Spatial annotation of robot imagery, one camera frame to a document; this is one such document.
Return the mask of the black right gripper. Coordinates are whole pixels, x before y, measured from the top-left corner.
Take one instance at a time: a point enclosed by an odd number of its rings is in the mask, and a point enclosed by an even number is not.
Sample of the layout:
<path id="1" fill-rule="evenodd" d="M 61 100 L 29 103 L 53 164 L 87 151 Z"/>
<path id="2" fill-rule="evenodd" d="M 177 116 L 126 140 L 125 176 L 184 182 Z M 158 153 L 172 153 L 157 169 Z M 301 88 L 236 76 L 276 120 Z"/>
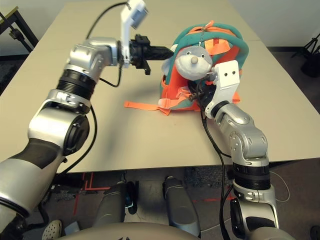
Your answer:
<path id="1" fill-rule="evenodd" d="M 217 86 L 208 81 L 189 81 L 190 101 L 200 101 L 199 105 L 208 105 L 212 100 Z"/>

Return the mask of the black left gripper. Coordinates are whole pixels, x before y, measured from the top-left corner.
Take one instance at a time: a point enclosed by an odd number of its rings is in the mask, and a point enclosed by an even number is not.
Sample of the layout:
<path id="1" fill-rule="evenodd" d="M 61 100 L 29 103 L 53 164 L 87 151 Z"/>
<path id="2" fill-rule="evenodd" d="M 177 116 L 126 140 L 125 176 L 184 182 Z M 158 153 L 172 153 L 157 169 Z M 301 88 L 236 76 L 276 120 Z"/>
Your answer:
<path id="1" fill-rule="evenodd" d="M 136 34 L 129 44 L 130 63 L 136 69 L 143 69 L 145 75 L 151 74 L 150 66 L 145 57 L 148 50 L 150 51 L 149 60 L 166 60 L 174 55 L 174 52 L 165 46 L 150 47 L 150 40 L 147 36 Z"/>

